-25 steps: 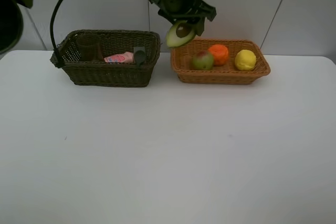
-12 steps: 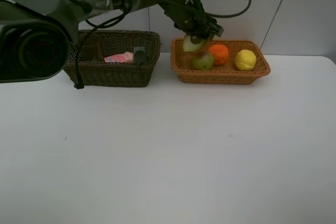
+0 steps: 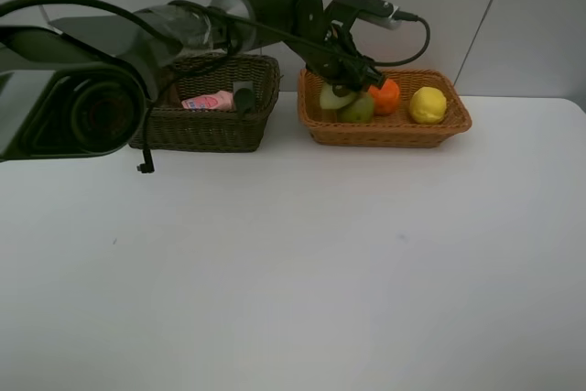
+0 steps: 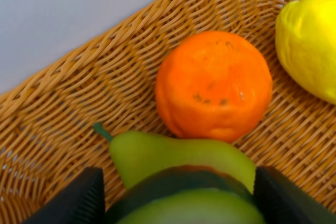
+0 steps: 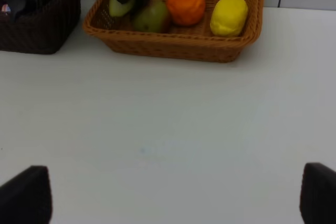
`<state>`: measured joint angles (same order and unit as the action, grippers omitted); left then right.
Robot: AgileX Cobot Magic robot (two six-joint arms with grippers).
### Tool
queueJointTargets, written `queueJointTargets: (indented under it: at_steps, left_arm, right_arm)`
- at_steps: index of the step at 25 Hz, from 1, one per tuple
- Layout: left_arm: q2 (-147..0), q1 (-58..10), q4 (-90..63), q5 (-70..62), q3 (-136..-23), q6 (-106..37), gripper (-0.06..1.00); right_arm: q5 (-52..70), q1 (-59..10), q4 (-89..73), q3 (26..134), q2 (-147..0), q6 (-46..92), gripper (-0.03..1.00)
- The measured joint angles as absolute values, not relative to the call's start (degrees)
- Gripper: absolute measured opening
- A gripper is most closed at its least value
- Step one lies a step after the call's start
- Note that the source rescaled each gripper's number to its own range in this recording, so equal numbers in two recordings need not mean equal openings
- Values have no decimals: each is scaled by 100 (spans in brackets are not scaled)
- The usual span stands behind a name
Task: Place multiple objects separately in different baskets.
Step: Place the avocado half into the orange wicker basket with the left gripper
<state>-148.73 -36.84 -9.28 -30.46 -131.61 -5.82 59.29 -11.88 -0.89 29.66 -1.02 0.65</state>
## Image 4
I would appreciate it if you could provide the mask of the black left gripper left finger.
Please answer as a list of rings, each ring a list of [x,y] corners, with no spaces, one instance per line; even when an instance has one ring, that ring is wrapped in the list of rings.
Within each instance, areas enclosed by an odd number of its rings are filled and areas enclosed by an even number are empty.
[[[104,214],[103,171],[87,167],[24,223],[103,223]]]

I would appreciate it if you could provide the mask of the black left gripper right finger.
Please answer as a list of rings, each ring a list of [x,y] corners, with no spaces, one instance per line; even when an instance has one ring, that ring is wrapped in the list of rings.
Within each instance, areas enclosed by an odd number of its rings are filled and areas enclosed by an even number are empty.
[[[254,199],[267,223],[335,223],[335,214],[271,166],[258,166]]]

